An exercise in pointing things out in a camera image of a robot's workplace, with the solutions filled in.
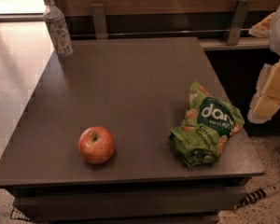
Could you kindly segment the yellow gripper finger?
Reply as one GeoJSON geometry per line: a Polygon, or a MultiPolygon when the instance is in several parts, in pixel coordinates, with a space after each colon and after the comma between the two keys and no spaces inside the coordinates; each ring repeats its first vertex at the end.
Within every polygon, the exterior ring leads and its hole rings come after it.
{"type": "Polygon", "coordinates": [[[248,33],[255,37],[268,37],[274,15],[275,13],[273,12],[257,24],[253,25],[248,33]]]}
{"type": "Polygon", "coordinates": [[[262,124],[271,120],[279,109],[280,60],[274,65],[264,64],[260,70],[247,118],[252,123],[262,124]]]}

